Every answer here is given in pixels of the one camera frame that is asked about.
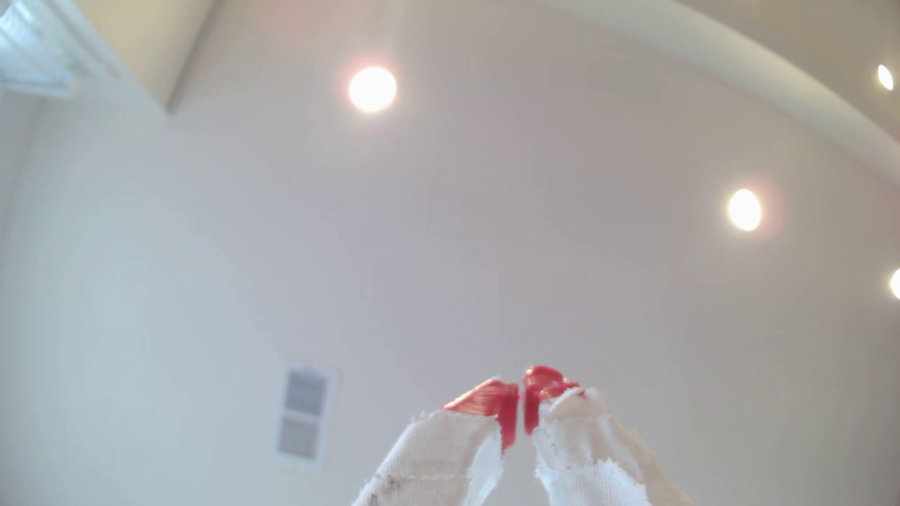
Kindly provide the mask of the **cloth-wrapped red gripper finger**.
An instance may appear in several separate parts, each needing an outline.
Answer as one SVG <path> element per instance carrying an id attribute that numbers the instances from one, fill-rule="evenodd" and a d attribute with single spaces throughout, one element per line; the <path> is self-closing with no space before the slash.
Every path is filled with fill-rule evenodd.
<path id="1" fill-rule="evenodd" d="M 354 505 L 482 505 L 515 442 L 519 385 L 490 378 L 413 420 Z"/>
<path id="2" fill-rule="evenodd" d="M 551 505 L 692 505 L 602 393 L 535 365 L 523 378 L 524 426 Z"/>

